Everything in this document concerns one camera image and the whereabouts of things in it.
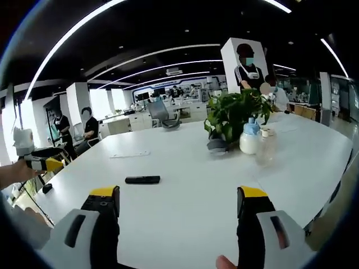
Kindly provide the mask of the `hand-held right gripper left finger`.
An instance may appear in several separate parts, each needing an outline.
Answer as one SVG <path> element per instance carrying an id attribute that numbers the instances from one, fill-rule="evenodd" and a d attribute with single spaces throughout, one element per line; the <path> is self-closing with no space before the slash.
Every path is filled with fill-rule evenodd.
<path id="1" fill-rule="evenodd" d="M 40 254 L 48 264 L 117 264 L 119 186 L 90 192 L 50 233 Z"/>

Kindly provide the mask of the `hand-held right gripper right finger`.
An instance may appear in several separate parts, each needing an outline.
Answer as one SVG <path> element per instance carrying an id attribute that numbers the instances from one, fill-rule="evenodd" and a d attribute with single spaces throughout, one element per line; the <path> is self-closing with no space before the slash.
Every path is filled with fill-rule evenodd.
<path id="1" fill-rule="evenodd" d="M 305 231 L 258 189 L 237 189 L 239 268 L 303 268 L 316 254 Z"/>

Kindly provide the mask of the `person's left hand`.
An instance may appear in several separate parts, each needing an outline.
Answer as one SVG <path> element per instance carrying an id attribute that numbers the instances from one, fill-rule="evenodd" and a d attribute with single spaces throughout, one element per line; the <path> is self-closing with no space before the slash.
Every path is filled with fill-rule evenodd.
<path id="1" fill-rule="evenodd" d="M 29 168 L 26 161 L 21 159 L 11 165 L 11 183 L 25 182 L 41 173 L 42 171 Z"/>

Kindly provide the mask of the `person's right hand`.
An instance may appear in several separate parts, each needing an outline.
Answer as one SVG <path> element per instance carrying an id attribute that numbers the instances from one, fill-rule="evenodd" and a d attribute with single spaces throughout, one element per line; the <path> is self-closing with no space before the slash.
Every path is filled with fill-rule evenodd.
<path id="1" fill-rule="evenodd" d="M 224 255 L 217 257 L 215 265 L 217 269 L 237 269 L 237 266 Z"/>

